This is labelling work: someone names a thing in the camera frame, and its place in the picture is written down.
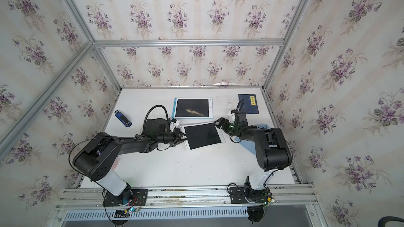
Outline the white drawing tablet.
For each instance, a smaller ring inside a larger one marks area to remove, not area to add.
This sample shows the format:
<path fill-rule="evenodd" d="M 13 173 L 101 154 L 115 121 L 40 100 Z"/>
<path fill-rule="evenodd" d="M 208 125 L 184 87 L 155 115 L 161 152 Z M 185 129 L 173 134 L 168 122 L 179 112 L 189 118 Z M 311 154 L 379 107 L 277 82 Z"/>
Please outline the white drawing tablet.
<path fill-rule="evenodd" d="M 226 143 L 222 131 L 216 127 L 214 122 L 183 125 L 180 130 L 185 134 L 185 146 L 188 151 Z"/>

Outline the light blue cloth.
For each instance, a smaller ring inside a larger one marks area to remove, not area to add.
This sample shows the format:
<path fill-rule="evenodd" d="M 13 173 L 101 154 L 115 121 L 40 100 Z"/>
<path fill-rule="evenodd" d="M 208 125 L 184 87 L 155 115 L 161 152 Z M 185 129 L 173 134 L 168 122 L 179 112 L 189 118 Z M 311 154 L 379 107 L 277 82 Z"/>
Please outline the light blue cloth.
<path fill-rule="evenodd" d="M 267 124 L 257 124 L 256 126 L 261 129 L 270 129 L 271 128 Z M 253 155 L 256 155 L 255 144 L 253 142 L 247 141 L 247 140 L 242 140 L 239 144 L 242 147 L 244 147 L 247 151 L 252 153 Z"/>

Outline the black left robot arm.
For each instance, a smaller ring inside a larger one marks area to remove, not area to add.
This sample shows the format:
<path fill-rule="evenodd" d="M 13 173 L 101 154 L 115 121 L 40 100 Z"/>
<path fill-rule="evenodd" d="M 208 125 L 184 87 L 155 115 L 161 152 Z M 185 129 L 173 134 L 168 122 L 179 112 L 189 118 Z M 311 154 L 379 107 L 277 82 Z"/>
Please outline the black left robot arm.
<path fill-rule="evenodd" d="M 131 186 L 113 170 L 115 160 L 124 154 L 159 151 L 160 144 L 171 148 L 183 143 L 187 136 L 176 123 L 163 105 L 155 105 L 147 112 L 140 134 L 118 137 L 100 132 L 84 140 L 86 145 L 74 158 L 68 157 L 68 162 L 76 172 L 101 186 L 118 205 L 134 204 Z"/>

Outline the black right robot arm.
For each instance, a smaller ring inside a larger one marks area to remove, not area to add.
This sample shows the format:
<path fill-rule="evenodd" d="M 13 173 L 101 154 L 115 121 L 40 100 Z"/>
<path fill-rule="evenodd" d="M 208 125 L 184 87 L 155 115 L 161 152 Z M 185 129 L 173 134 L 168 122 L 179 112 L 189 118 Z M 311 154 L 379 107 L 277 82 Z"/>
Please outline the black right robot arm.
<path fill-rule="evenodd" d="M 280 128 L 263 128 L 249 125 L 246 113 L 242 111 L 244 100 L 239 100 L 236 109 L 230 111 L 229 119 L 220 118 L 214 122 L 230 140 L 238 138 L 238 144 L 249 141 L 254 144 L 258 171 L 246 178 L 244 196 L 249 201 L 258 200 L 261 195 L 269 196 L 266 183 L 272 176 L 289 167 L 293 154 Z"/>

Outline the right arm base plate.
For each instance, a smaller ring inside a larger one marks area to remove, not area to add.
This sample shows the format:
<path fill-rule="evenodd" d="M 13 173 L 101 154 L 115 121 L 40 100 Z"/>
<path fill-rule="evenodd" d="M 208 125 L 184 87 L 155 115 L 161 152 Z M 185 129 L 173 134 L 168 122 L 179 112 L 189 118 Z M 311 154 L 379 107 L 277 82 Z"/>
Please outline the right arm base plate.
<path fill-rule="evenodd" d="M 231 204 L 264 204 L 272 200 L 272 193 L 268 189 L 253 190 L 240 187 L 229 187 L 227 192 L 230 195 Z"/>

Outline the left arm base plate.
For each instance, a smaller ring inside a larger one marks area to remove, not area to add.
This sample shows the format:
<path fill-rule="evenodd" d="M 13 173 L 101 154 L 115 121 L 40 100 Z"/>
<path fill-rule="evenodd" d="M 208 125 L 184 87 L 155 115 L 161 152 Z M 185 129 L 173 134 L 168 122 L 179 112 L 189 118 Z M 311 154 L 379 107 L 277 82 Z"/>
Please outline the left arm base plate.
<path fill-rule="evenodd" d="M 106 191 L 103 195 L 104 207 L 132 207 L 144 206 L 147 200 L 148 189 L 124 190 L 119 195 Z"/>

